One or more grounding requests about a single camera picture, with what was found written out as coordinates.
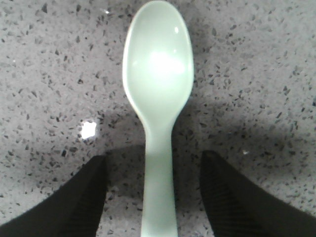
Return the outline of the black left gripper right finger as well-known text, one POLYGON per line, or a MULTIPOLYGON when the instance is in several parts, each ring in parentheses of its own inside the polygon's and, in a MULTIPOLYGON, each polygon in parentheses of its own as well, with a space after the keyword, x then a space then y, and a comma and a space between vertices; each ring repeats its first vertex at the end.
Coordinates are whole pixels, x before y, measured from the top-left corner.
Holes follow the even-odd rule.
POLYGON ((216 237, 314 237, 315 217, 252 183, 215 151, 203 151, 200 193, 216 237))

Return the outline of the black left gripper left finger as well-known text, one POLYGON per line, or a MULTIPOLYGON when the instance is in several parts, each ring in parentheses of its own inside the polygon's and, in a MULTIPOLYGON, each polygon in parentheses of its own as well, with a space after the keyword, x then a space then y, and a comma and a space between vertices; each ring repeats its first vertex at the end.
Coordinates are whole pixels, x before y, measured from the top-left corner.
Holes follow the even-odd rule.
POLYGON ((94 156, 59 190, 0 227, 2 237, 94 237, 107 192, 105 156, 94 156))

